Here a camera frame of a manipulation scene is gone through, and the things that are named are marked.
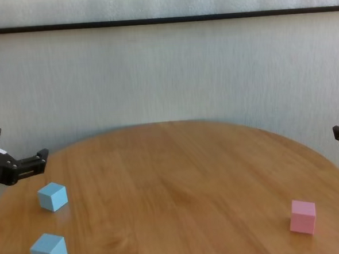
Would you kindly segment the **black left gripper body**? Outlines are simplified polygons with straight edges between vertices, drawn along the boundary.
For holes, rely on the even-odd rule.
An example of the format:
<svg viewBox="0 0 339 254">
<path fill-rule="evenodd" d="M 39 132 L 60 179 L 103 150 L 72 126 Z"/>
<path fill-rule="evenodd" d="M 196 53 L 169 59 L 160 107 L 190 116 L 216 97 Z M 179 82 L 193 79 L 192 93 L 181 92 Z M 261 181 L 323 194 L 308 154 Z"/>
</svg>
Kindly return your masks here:
<svg viewBox="0 0 339 254">
<path fill-rule="evenodd" d="M 19 180 L 20 160 L 0 148 L 0 184 L 13 186 Z"/>
</svg>

